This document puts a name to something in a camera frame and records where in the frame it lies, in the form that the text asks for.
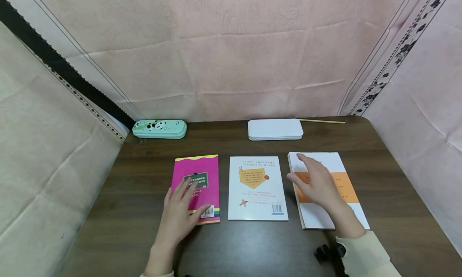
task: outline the black object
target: black object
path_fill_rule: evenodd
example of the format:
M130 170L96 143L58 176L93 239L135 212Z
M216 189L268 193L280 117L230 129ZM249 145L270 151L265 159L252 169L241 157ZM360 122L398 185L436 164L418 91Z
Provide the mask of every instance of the black object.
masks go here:
M118 119L127 128L132 128L135 121L116 103L85 80L30 24L13 8L7 0L0 0L0 21L19 40L28 46L60 79L66 80L74 89L97 104L101 109Z
M316 259L320 262L331 261L334 257L342 258L346 254L346 249L342 244L335 244L334 248L329 248L326 244L323 246L317 247L314 255Z

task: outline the bird illustration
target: bird illustration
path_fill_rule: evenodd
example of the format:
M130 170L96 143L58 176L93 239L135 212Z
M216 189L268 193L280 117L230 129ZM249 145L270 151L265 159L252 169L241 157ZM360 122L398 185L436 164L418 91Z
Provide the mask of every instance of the bird illustration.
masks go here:
M247 207L247 202L246 200L242 199L242 202L239 204L239 206L244 205L244 208Z

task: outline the white book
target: white book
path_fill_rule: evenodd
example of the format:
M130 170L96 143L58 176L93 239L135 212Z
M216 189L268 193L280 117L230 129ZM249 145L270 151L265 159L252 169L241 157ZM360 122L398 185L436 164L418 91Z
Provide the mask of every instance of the white book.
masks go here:
M297 157L298 152L289 153L289 166L292 173L297 174L304 182L309 183L309 174L305 164ZM361 204L359 204L356 192L348 177L347 171L343 166L338 153L301 153L307 157L313 158L321 162L324 167L328 168L335 184L337 185L338 192L346 201L346 203L353 209L359 222L365 229L370 229ZM303 193L294 184L295 196L297 198L298 213L302 222L303 229L335 229L334 223L327 214L327 212L318 204L313 203L310 199L305 197Z
M289 220L277 156L231 157L228 220Z

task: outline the hand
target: hand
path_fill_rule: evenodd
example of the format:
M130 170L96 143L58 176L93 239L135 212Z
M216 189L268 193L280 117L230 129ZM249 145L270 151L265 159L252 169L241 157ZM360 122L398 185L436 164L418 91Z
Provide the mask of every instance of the hand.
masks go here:
M297 157L307 167L311 182L310 184L303 182L294 173L289 173L287 177L298 186L306 197L327 211L346 204L338 193L334 179L326 167L303 154L297 154Z
M178 184L173 194L171 194L170 188L165 195L164 211L156 240L151 247L151 254L144 272L145 276L160 276L171 273L173 255L177 245L192 231L201 215L210 207L209 204L204 204L194 214L189 215L189 202L197 186L197 182L194 182L186 191L189 182L191 182L191 178L186 181L183 180Z
M189 202L197 186L197 182L194 182L186 191L189 182L191 178L180 182L172 195L170 195L171 188L168 189L155 243L176 247L192 231L201 215L210 207L209 204L204 204L194 214L189 215Z
M329 170L315 159L303 154L297 156L307 167L311 182L307 184L293 173L289 173L288 178L306 197L326 210L334 223L337 236L354 239L366 234L351 207L340 196Z

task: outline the pencil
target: pencil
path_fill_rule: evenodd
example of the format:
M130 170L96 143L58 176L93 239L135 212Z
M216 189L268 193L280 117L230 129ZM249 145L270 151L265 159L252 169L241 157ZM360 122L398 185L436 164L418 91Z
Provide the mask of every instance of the pencil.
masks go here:
M320 119L299 119L302 122L312 122L312 123L328 123L328 124L345 124L346 122L340 122L336 120L320 120Z

